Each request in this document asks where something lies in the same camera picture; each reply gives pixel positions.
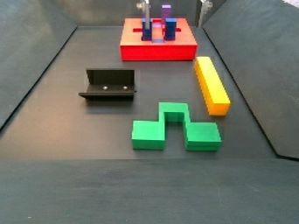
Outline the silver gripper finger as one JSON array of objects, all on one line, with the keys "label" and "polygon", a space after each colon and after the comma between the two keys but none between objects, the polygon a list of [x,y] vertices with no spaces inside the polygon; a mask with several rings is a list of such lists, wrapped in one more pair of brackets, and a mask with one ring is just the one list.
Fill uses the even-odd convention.
[{"label": "silver gripper finger", "polygon": [[212,1],[210,0],[200,0],[200,17],[198,17],[198,26],[202,24],[204,15],[212,8]]},{"label": "silver gripper finger", "polygon": [[149,20],[149,0],[140,0],[136,4],[136,8],[142,11],[144,20]]}]

